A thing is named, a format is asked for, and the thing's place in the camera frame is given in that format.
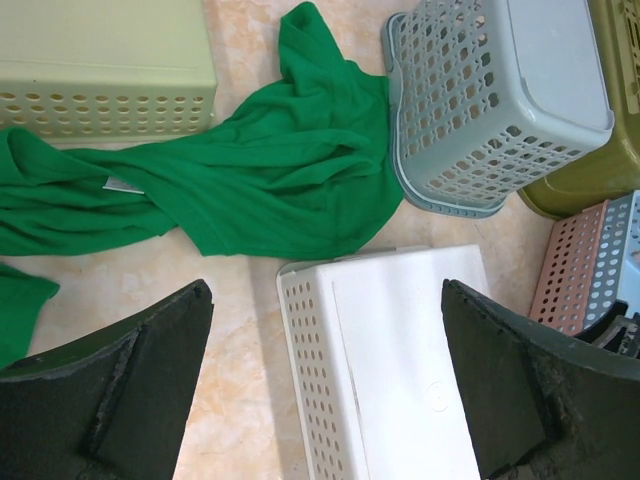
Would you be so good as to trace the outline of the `light blue perforated basket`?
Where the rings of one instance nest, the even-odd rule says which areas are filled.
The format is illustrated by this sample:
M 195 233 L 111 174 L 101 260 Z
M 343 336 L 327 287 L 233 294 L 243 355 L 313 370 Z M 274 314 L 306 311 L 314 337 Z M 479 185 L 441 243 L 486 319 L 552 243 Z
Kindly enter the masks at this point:
M 584 1 L 422 1 L 382 33 L 405 198 L 486 218 L 614 128 Z

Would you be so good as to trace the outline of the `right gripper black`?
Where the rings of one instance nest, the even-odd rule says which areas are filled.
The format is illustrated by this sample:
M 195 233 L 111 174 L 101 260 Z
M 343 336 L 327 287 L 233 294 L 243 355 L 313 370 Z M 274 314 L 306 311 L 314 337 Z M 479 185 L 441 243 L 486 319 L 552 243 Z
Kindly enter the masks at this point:
M 639 314 L 627 317 L 627 310 L 626 302 L 616 300 L 598 321 L 576 338 L 609 352 L 639 359 Z

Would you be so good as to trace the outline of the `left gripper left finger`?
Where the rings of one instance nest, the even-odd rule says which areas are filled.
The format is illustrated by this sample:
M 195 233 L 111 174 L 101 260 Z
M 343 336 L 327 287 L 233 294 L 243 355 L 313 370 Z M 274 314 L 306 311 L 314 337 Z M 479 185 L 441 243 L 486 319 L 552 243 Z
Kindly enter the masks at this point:
M 172 478 L 213 310 L 198 279 L 3 368 L 2 478 Z

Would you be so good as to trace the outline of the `white perforated tray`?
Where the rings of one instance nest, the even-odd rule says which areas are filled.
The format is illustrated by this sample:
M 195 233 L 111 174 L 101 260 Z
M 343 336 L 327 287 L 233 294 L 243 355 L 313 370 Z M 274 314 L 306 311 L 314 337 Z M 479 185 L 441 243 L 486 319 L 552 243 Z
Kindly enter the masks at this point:
M 311 478 L 479 477 L 441 312 L 447 279 L 487 293 L 480 248 L 409 247 L 280 270 Z

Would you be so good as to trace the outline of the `pale yellow-green perforated basket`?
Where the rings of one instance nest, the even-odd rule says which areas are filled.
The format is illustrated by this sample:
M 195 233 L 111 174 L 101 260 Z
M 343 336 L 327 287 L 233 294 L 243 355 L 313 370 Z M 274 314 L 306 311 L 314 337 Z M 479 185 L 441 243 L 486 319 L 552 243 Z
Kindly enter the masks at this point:
M 1 128 L 54 144 L 206 131 L 217 78 L 202 1 L 4 1 Z

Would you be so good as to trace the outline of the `large olive green container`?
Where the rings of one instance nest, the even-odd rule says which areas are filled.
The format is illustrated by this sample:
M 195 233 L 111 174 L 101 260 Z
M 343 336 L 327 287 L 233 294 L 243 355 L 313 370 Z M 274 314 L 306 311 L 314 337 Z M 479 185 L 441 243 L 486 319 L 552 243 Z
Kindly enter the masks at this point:
M 531 210 L 549 218 L 639 188 L 639 3 L 591 1 L 589 8 L 615 125 L 605 146 L 519 191 Z

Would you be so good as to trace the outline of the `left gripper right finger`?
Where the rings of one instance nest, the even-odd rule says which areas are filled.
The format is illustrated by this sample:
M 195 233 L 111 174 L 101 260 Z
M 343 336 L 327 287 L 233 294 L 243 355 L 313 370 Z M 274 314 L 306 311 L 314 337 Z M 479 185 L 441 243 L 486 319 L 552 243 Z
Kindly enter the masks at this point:
M 482 478 L 638 478 L 639 359 L 457 280 L 444 281 L 441 310 Z

